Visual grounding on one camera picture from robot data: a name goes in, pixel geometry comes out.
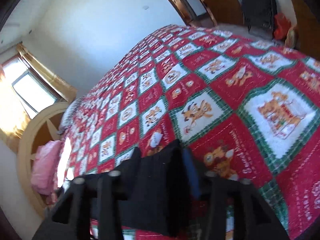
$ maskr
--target striped pillow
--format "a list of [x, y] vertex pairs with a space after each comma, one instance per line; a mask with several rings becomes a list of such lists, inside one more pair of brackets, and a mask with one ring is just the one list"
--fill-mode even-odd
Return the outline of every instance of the striped pillow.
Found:
[[72, 125], [73, 118], [79, 109], [82, 100], [84, 97], [80, 97], [73, 101], [71, 105], [67, 108], [67, 110], [64, 112], [60, 125], [59, 125], [59, 131], [58, 134], [62, 134], [66, 129], [68, 129]]

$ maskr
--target red plastic bag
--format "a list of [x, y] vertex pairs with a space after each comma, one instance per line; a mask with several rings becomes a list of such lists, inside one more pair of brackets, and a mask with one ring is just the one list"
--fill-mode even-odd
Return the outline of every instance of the red plastic bag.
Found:
[[275, 15], [275, 22], [277, 29], [273, 33], [276, 40], [282, 40], [287, 36], [287, 33], [291, 27], [291, 22], [283, 13]]

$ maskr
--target ceiling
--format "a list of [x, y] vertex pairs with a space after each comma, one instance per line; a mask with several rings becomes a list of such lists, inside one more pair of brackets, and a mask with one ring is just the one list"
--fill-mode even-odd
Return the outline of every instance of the ceiling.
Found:
[[0, 53], [35, 29], [53, 0], [21, 0], [0, 32]]

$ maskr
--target window pane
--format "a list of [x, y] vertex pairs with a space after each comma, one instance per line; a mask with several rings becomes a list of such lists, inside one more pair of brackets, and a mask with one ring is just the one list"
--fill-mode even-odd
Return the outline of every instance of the window pane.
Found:
[[26, 110], [26, 112], [28, 113], [28, 115], [30, 116], [31, 119], [33, 119], [37, 113], [35, 111], [33, 111], [22, 99], [20, 99], [24, 109]]
[[23, 72], [27, 70], [27, 66], [19, 58], [15, 58], [3, 68], [5, 78], [13, 83]]
[[30, 74], [21, 78], [13, 87], [38, 112], [53, 105], [56, 100]]

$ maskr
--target black suitcase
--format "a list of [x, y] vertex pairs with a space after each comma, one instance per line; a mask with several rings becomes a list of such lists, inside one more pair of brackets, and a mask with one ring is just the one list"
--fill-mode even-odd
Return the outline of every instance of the black suitcase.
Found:
[[252, 26], [274, 30], [274, 16], [277, 14], [276, 0], [242, 0], [242, 11], [248, 31]]

